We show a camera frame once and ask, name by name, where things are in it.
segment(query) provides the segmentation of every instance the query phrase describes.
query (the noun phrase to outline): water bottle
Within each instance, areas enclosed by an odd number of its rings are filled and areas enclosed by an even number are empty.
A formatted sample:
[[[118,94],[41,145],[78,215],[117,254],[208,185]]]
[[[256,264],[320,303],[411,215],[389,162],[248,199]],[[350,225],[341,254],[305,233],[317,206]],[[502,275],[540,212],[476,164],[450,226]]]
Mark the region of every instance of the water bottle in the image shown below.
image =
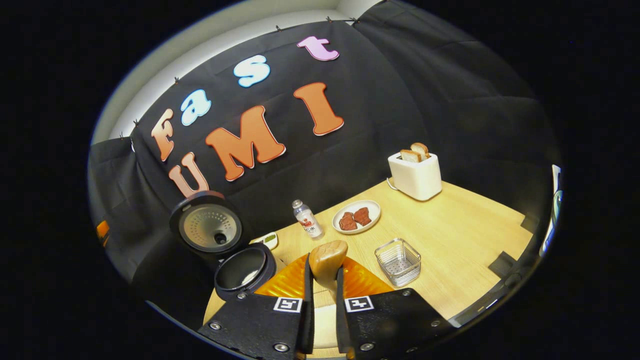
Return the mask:
[[[311,212],[311,209],[309,209],[307,205],[304,205],[300,200],[295,200],[291,206],[293,206],[293,216],[298,219],[298,222],[302,225],[307,234],[309,234],[312,239],[320,239],[323,235],[322,227],[318,224],[318,221]]]

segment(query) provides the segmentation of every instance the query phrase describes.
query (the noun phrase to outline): black fabric backdrop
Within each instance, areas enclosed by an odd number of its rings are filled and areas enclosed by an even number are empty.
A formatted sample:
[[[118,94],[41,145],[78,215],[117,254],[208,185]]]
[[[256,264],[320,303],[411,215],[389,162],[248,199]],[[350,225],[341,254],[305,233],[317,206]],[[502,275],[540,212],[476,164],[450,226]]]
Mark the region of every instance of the black fabric backdrop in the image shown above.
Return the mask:
[[[329,39],[327,49],[340,52],[339,58],[318,61],[296,46],[312,35]],[[271,73],[242,88],[233,68],[256,54],[267,58]],[[312,133],[307,107],[293,97],[297,88],[317,81],[327,85],[325,95],[345,121],[326,136]],[[211,109],[183,126],[180,105],[199,88]],[[204,138],[218,127],[239,135],[240,115],[256,105],[265,107],[266,122],[287,151],[266,164],[256,161],[228,182]],[[175,147],[162,163],[150,134],[167,108],[174,112]],[[92,217],[96,224],[110,224],[106,251],[120,273],[134,285],[155,282],[173,289],[137,286],[178,320],[197,324],[204,307],[184,308],[179,294],[190,291],[189,301],[197,297],[205,306],[211,290],[206,272],[187,265],[190,255],[168,250],[163,242],[178,241],[167,222],[183,196],[168,172],[187,152],[195,153],[209,188],[224,193],[257,236],[293,223],[294,199],[320,212],[383,181],[390,175],[387,157],[416,141],[438,155],[444,181],[539,214],[542,199],[551,196],[551,164],[562,166],[547,125],[526,84],[498,56],[423,10],[388,1],[354,26],[318,22],[262,35],[185,75],[151,106],[131,138],[92,147]],[[182,174],[195,188],[184,167]],[[154,247],[164,250],[145,259]],[[194,274],[193,282],[154,271],[160,268],[183,269]]]

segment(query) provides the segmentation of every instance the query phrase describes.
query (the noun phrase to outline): blue letter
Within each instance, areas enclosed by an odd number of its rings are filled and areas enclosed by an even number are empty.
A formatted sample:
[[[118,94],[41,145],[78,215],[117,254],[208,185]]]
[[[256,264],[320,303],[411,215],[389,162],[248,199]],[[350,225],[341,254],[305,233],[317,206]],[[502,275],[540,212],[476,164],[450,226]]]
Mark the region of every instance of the blue letter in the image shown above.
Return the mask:
[[[211,100],[207,100],[204,90],[199,89],[187,96],[182,102],[180,110],[182,110],[182,125],[189,126],[199,116],[202,116],[211,108]]]
[[[240,61],[234,68],[234,75],[240,78],[238,80],[240,86],[248,88],[266,79],[271,72],[269,65],[265,64],[266,62],[267,58],[262,55]]]

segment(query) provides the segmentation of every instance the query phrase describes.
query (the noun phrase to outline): meat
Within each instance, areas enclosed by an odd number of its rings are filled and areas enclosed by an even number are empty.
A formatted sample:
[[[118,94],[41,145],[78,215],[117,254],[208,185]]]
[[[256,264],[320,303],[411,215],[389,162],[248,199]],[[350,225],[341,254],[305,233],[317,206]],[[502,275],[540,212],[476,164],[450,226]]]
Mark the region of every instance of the meat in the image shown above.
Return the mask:
[[[340,219],[340,228],[342,230],[355,230],[358,229],[356,222],[353,220],[353,213],[345,212]]]
[[[355,214],[353,214],[353,220],[355,220],[355,222],[357,222],[358,224],[365,226],[368,223],[371,222],[371,219],[369,218],[369,208],[361,208],[358,209],[358,211],[355,212]]]

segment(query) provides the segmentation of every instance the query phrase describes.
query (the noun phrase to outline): orange letter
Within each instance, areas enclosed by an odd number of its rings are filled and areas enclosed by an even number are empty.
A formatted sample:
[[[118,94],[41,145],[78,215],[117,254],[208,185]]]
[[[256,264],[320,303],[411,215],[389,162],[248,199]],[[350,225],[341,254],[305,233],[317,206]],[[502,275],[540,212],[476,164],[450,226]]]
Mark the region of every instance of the orange letter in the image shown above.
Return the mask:
[[[191,175],[198,182],[198,190],[192,189],[189,184],[184,180],[184,176],[182,176],[182,172],[180,171],[180,166],[175,165],[171,171],[169,171],[169,178],[173,180],[173,182],[178,186],[178,189],[182,192],[184,197],[189,197],[196,192],[203,192],[209,189],[209,184],[207,184],[207,180],[204,178],[200,169],[196,165],[196,162],[193,161],[195,155],[192,152],[187,153],[182,158],[182,165],[187,167],[189,171],[191,171]]]
[[[317,136],[327,135],[332,131],[340,129],[344,125],[341,117],[335,116],[331,105],[324,96],[326,85],[323,83],[312,83],[297,89],[293,96],[302,99],[307,105],[307,109],[314,119],[314,134]]]
[[[258,162],[267,163],[284,154],[287,148],[273,137],[264,120],[264,106],[254,106],[240,117],[240,137],[219,127],[207,135],[205,143],[213,146],[227,173],[227,181],[236,180],[244,174],[244,168],[253,168],[253,148],[258,152]]]
[[[156,139],[158,147],[160,148],[160,160],[162,161],[166,161],[169,154],[173,151],[173,141],[168,138],[169,136],[173,136],[173,127],[171,123],[167,121],[172,117],[173,111],[171,109],[165,110],[160,120],[156,122],[156,126],[151,130],[151,136]]]

